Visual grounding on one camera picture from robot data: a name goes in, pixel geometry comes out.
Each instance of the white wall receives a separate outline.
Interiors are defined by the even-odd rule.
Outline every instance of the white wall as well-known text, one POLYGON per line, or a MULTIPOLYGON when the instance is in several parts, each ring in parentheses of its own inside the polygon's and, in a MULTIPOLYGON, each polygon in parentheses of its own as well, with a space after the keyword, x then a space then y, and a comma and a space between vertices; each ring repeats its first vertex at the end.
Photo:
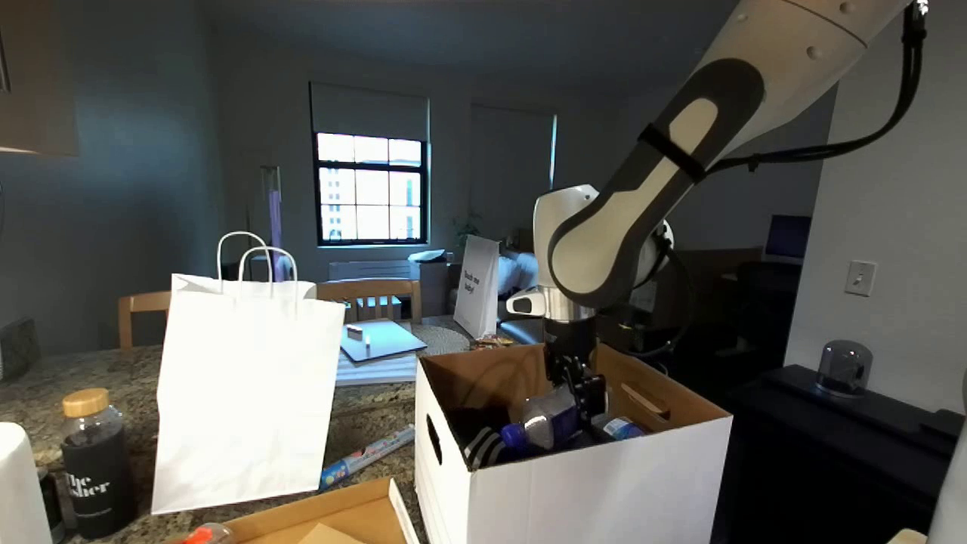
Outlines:
POLYGON ((413 247, 350 250, 313 241, 313 173, 307 130, 307 80, 338 80, 374 89, 422 93, 433 100, 433 245, 456 247, 472 208, 472 104, 509 104, 560 111, 561 170, 594 170, 612 158, 622 122, 612 101, 571 97, 552 88, 523 88, 464 71, 426 71, 386 66, 338 51, 284 46, 230 28, 213 30, 213 76, 223 170, 230 181, 230 219, 245 222, 245 191, 257 183, 264 159, 284 170, 284 245, 297 252, 302 275, 326 278, 329 261, 402 256, 413 247))
MULTIPOLYGON (((818 366, 830 339, 873 349, 869 386, 922 404, 960 404, 967 366, 967 3, 931 3, 922 89, 910 118, 869 149, 829 159, 801 278, 790 361, 818 366), (849 295, 846 264, 875 261, 873 295, 849 295)), ((887 114, 898 28, 839 85, 833 135, 887 114)))
POLYGON ((45 352, 116 345, 120 293, 212 270, 219 181, 192 0, 59 0, 79 153, 0 153, 0 323, 45 352))

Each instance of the paper bag handle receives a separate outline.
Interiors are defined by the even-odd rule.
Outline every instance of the paper bag handle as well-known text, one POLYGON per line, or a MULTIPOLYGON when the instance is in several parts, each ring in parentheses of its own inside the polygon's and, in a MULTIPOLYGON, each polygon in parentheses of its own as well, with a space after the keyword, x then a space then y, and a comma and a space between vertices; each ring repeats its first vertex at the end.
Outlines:
POLYGON ((230 241, 230 237, 254 237, 254 241, 260 245, 260 250, 267 252, 267 261, 268 261, 268 245, 267 245, 264 234, 257 234, 257 231, 251 231, 251 229, 230 229, 230 231, 223 231, 223 234, 216 237, 216 247, 213 247, 213 272, 216 272, 216 281, 223 281, 223 278, 219 278, 219 247, 223 247, 223 241, 230 241))
MULTIPOLYGON (((245 281, 245 261, 249 261, 249 252, 254 252, 254 250, 264 250, 264 247, 249 247, 249 250, 241 252, 241 261, 240 261, 240 281, 245 281)), ((294 264, 294 281, 299 281, 299 264, 297 264, 297 256, 294 256, 291 250, 284 250, 284 247, 277 247, 277 245, 268 245, 267 252, 282 252, 282 256, 286 256, 286 261, 294 264)))

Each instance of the packaging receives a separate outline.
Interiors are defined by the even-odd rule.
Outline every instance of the packaging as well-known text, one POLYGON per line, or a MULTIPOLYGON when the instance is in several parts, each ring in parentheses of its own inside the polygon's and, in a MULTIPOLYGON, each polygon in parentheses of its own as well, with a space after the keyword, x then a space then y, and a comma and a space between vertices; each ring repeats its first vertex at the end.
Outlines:
POLYGON ((422 357, 416 497, 433 544, 710 540, 730 415, 607 345, 594 369, 637 438, 469 472, 445 411, 543 392, 543 346, 422 357))
POLYGON ((389 478, 236 516, 226 528, 234 544, 416 544, 413 523, 389 478))

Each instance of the table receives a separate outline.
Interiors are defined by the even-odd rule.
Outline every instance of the table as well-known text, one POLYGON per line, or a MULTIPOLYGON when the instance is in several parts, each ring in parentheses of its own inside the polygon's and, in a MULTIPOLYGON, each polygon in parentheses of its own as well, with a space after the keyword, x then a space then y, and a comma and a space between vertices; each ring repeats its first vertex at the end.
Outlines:
MULTIPOLYGON (((445 317, 426 317, 411 326, 413 336, 426 340, 422 352, 456 352, 469 349, 472 340, 445 317)), ((0 420, 14 420, 27 429, 31 447, 35 456, 35 467, 54 472, 59 467, 59 434, 63 415, 59 398, 82 386, 107 386, 111 392, 111 404, 130 420, 130 456, 138 480, 138 508, 143 516, 128 528, 116 530, 107 540, 165 540, 180 534, 200 523, 230 520, 267 505, 282 505, 291 497, 184 511, 184 513, 147 513, 150 473, 153 473, 153 438, 158 438, 158 369, 160 346, 132 346, 132 349, 91 349, 72 357, 49 357, 32 366, 17 379, 0 384, 0 420)), ((393 429, 402 429, 413 420, 413 384, 371 384, 371 386, 338 386, 331 398, 329 440, 326 460, 342 460, 356 447, 367 447, 393 429)), ((419 508, 413 497, 413 447, 402 447, 386 460, 368 465, 367 472, 347 478, 345 483, 368 480, 368 478, 397 478, 408 511, 419 528, 419 508)))

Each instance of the chair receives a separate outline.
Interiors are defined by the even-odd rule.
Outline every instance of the chair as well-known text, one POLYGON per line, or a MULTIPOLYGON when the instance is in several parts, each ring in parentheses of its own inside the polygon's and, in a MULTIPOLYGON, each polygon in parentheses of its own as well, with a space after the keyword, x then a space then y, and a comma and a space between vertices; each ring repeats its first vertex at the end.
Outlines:
POLYGON ((132 346, 132 314, 164 314, 169 311, 171 293, 132 293, 118 299, 118 345, 132 346))
POLYGON ((422 321, 419 284, 408 278, 345 278, 318 284, 318 299, 336 299, 347 306, 345 321, 422 321))

